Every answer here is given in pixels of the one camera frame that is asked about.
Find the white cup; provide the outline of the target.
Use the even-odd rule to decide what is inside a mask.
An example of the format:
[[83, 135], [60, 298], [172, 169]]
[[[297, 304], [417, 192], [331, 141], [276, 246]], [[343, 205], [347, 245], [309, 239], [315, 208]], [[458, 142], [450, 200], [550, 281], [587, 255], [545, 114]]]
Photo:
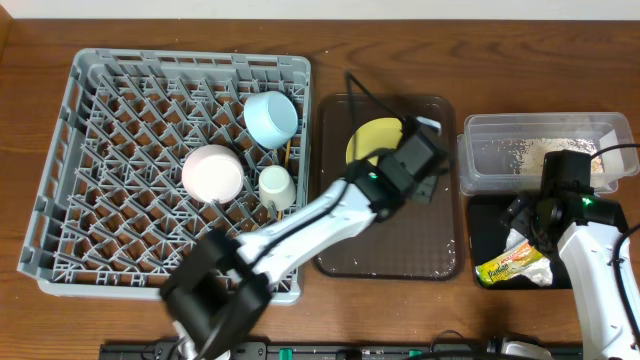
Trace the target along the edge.
[[259, 199], [267, 207], [284, 211], [296, 201], [296, 187], [288, 171], [279, 165], [266, 167], [258, 179]]

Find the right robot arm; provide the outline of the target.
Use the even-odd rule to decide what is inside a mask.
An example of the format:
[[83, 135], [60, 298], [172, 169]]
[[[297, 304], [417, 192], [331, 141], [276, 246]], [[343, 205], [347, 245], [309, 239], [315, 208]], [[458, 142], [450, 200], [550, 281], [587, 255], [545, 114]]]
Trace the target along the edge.
[[578, 311], [585, 359], [639, 357], [639, 289], [619, 203], [567, 193], [518, 196], [502, 222], [566, 270]]

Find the white napkin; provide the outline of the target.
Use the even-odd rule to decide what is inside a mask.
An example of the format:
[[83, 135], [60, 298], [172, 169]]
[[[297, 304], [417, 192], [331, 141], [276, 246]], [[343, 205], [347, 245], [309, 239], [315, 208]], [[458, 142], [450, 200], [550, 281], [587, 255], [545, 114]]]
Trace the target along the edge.
[[509, 235], [506, 238], [504, 250], [506, 252], [518, 250], [522, 245], [527, 245], [529, 247], [527, 250], [529, 260], [520, 260], [520, 265], [517, 267], [517, 274], [523, 275], [538, 286], [551, 286], [553, 282], [553, 273], [551, 270], [550, 260], [532, 247], [522, 234], [511, 228]]

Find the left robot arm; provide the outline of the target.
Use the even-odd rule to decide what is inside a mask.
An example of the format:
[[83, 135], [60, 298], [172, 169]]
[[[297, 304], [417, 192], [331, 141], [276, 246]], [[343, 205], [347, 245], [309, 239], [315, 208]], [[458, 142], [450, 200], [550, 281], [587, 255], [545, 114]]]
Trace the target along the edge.
[[441, 170], [410, 179], [407, 192], [368, 162], [282, 221], [235, 238], [210, 231], [182, 260], [160, 295], [186, 359], [217, 359], [253, 329], [285, 275], [324, 249], [389, 219], [415, 193], [433, 190]]

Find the light blue bowl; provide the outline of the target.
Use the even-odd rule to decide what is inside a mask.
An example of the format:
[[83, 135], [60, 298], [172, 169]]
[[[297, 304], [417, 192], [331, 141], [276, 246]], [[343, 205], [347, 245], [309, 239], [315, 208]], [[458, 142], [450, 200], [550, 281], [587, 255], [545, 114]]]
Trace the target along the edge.
[[247, 130], [262, 147], [276, 149], [297, 132], [298, 117], [291, 100], [281, 92], [267, 91], [247, 98], [243, 111]]

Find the green yellow snack wrapper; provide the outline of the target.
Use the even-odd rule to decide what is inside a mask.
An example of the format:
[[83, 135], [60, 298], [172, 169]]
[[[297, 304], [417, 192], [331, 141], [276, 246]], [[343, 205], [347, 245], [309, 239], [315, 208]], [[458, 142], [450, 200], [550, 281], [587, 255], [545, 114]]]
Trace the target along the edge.
[[524, 240], [498, 257], [476, 266], [475, 273], [483, 285], [493, 285], [520, 275], [542, 258], [543, 255]]

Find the yellow plate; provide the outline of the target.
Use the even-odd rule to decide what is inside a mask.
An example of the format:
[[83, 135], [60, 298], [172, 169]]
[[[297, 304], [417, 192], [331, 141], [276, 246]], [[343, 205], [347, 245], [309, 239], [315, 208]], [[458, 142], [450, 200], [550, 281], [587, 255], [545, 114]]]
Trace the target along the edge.
[[397, 118], [377, 118], [360, 126], [349, 139], [346, 163], [362, 159], [374, 150], [395, 150], [402, 138], [402, 123]]

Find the pink small bowl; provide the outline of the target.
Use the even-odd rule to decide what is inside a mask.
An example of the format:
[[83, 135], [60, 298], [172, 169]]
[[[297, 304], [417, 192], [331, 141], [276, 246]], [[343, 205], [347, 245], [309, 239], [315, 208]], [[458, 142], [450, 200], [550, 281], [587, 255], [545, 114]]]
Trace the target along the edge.
[[222, 145], [205, 145], [191, 152], [182, 170], [182, 183], [194, 199], [228, 203], [243, 188], [244, 170], [233, 151]]

